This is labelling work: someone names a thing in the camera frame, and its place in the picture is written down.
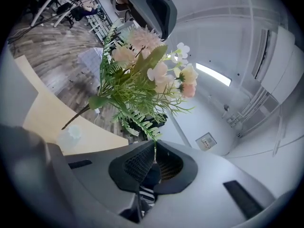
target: pipe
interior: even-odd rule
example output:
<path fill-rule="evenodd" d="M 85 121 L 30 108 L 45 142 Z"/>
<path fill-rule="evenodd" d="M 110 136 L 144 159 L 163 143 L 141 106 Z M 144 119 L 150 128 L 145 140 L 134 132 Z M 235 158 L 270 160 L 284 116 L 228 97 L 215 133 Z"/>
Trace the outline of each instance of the pipe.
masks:
<path fill-rule="evenodd" d="M 248 109 L 248 107 L 253 104 L 257 98 L 257 96 L 260 94 L 260 91 L 263 89 L 262 86 L 259 87 L 259 89 L 257 90 L 257 92 L 255 93 L 255 95 L 252 97 L 251 101 L 246 105 L 246 107 L 243 109 L 242 114 L 245 110 Z"/>
<path fill-rule="evenodd" d="M 254 104 L 252 104 L 245 113 L 242 113 L 244 117 L 247 117 L 251 110 L 256 108 L 256 106 L 261 102 L 263 101 L 263 99 L 265 98 L 267 94 L 267 91 L 265 89 L 263 89 L 263 91 L 261 92 L 261 94 L 258 96 L 258 98 L 256 99 L 256 101 L 254 102 Z"/>
<path fill-rule="evenodd" d="M 261 97 L 261 95 L 264 92 L 265 92 L 265 89 L 262 86 L 260 86 L 259 89 L 258 89 L 258 91 L 256 92 L 256 94 L 252 97 L 251 101 L 247 104 L 247 106 L 244 108 L 244 110 L 242 111 L 242 113 L 241 114 L 238 113 L 238 116 L 234 120 L 232 120 L 230 122 L 230 126 L 232 124 L 234 124 L 235 122 L 239 121 L 241 118 L 247 117 L 246 114 L 248 114 L 248 111 L 249 111 L 248 108 L 250 107 L 250 109 L 251 109 L 253 106 L 255 106 L 257 100 L 259 100 L 259 98 Z"/>
<path fill-rule="evenodd" d="M 269 98 L 268 95 L 266 95 L 264 98 L 263 98 L 263 101 L 261 101 L 257 106 L 256 108 L 254 108 L 254 110 L 246 117 L 246 119 L 243 121 L 246 122 L 250 117 L 252 117 L 261 107 L 262 105 L 265 103 L 265 101 Z"/>
<path fill-rule="evenodd" d="M 255 127 L 259 126 L 260 124 L 262 124 L 266 119 L 268 119 L 276 110 L 277 108 L 279 107 L 280 105 L 277 105 L 275 109 L 273 109 L 273 111 L 267 116 L 265 117 L 264 119 L 262 119 L 260 122 L 258 122 L 256 125 L 254 125 L 253 127 L 249 128 L 246 132 L 243 133 L 243 136 L 245 134 L 247 134 L 249 131 L 251 131 L 252 129 L 254 129 Z"/>

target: artificial flower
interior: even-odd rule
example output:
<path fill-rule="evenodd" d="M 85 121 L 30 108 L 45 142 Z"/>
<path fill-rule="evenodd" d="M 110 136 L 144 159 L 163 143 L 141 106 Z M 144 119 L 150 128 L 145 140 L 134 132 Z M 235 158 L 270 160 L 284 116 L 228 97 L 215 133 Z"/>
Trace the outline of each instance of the artificial flower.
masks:
<path fill-rule="evenodd" d="M 180 56 L 180 55 L 177 57 L 177 56 L 175 56 L 175 54 L 171 55 L 171 61 L 173 63 L 178 63 L 182 66 L 188 64 L 188 61 L 186 59 L 183 59 L 182 56 Z"/>
<path fill-rule="evenodd" d="M 146 59 L 150 55 L 150 51 L 148 49 L 142 50 L 142 57 Z"/>
<path fill-rule="evenodd" d="M 172 87 L 174 83 L 174 76 L 173 75 L 166 75 L 162 82 L 155 82 L 155 91 L 159 94 L 166 94 Z"/>
<path fill-rule="evenodd" d="M 180 91 L 183 97 L 191 98 L 195 95 L 195 85 L 181 84 Z"/>
<path fill-rule="evenodd" d="M 183 82 L 185 84 L 191 85 L 196 84 L 196 79 L 198 77 L 198 73 L 194 70 L 192 64 L 188 64 L 181 72 L 180 77 L 183 77 Z"/>
<path fill-rule="evenodd" d="M 168 66 L 165 63 L 160 62 L 155 66 L 154 69 L 148 69 L 147 76 L 151 81 L 155 80 L 155 82 L 161 83 L 166 80 L 165 75 L 167 74 L 167 71 Z"/>
<path fill-rule="evenodd" d="M 125 46 L 116 45 L 116 49 L 112 51 L 113 59 L 120 63 L 122 67 L 134 63 L 135 56 L 135 52 Z"/>
<path fill-rule="evenodd" d="M 190 47 L 184 45 L 184 43 L 177 44 L 178 55 L 182 56 L 182 58 L 188 57 L 188 52 L 190 52 Z"/>
<path fill-rule="evenodd" d="M 192 64 L 189 63 L 187 65 L 187 68 L 191 68 L 191 67 L 193 68 Z M 191 76 L 189 76 L 189 72 L 188 72 L 188 71 L 190 71 L 189 69 L 187 69 L 187 70 L 183 69 L 183 70 L 184 70 L 184 72 L 186 72 L 185 74 L 183 74 L 182 70 L 180 70 L 178 67 L 173 69 L 176 78 L 179 79 L 181 82 L 187 81 L 187 82 L 190 82 L 192 85 L 196 86 L 197 85 L 197 83 L 196 83 L 197 75 L 195 75 L 195 74 L 197 74 L 197 73 L 193 70 L 194 71 L 194 72 L 192 72 L 193 76 L 191 77 Z"/>
<path fill-rule="evenodd" d="M 146 48 L 152 51 L 155 48 L 164 45 L 158 35 L 154 33 L 154 30 L 149 31 L 147 27 L 145 29 L 141 27 L 133 29 L 127 41 L 136 50 Z"/>

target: vent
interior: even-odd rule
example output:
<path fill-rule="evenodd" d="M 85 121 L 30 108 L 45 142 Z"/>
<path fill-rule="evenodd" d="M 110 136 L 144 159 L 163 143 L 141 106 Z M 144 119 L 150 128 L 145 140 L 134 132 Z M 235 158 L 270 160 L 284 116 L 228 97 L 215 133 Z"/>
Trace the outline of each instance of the vent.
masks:
<path fill-rule="evenodd" d="M 90 164 L 92 164 L 92 162 L 90 160 L 83 160 L 83 161 L 69 163 L 68 165 L 71 169 L 75 169 L 75 168 L 83 167 L 83 166 L 90 165 Z"/>
<path fill-rule="evenodd" d="M 226 182 L 223 185 L 246 219 L 263 211 L 262 206 L 236 180 Z"/>
<path fill-rule="evenodd" d="M 257 79 L 257 75 L 260 72 L 262 63 L 266 56 L 268 38 L 269 38 L 269 30 L 262 29 L 261 37 L 260 37 L 260 44 L 258 47 L 258 52 L 257 52 L 257 57 L 256 57 L 256 63 L 252 70 L 252 75 L 255 79 Z"/>

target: ceiling light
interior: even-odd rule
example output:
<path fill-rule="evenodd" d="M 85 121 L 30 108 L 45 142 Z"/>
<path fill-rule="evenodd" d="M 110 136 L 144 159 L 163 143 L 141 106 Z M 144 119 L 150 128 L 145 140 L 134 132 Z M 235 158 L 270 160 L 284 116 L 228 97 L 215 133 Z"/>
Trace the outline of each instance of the ceiling light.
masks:
<path fill-rule="evenodd" d="M 223 76 L 222 74 L 219 74 L 218 72 L 216 72 L 206 66 L 203 66 L 203 65 L 197 63 L 196 68 L 203 71 L 204 73 L 209 74 L 210 76 L 216 78 L 217 80 L 219 80 L 220 82 L 222 82 L 223 84 L 225 84 L 227 86 L 229 86 L 231 83 L 231 79 Z"/>

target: desk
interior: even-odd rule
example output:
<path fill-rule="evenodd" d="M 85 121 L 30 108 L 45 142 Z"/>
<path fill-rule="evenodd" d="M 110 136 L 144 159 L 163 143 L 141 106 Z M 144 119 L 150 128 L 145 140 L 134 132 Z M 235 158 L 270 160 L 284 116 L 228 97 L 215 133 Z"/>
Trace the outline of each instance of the desk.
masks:
<path fill-rule="evenodd" d="M 38 91 L 23 127 L 39 134 L 46 142 L 56 143 L 61 128 L 76 114 L 61 102 L 37 76 L 25 56 L 15 59 L 18 67 Z M 64 155 L 80 154 L 109 150 L 128 145 L 128 140 L 110 133 L 83 117 L 78 117 L 73 124 L 80 126 L 82 138 L 69 150 L 62 150 Z"/>

